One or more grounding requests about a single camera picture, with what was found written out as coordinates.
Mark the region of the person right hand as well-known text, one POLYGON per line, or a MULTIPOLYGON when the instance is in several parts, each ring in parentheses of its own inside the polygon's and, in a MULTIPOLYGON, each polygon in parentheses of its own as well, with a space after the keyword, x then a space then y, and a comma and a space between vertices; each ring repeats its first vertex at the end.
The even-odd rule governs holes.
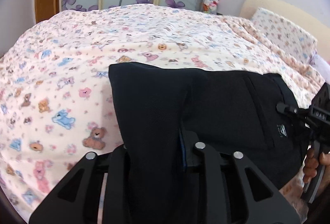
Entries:
POLYGON ((323 174, 323 179, 321 181, 321 185, 327 187, 329 185, 329 161, 330 157, 329 154, 321 153, 319 159, 314 156, 314 149, 310 148, 307 151, 306 159, 304 161, 303 167, 303 182, 309 183, 313 178, 317 175, 317 167, 320 165, 325 166, 325 171, 323 174))

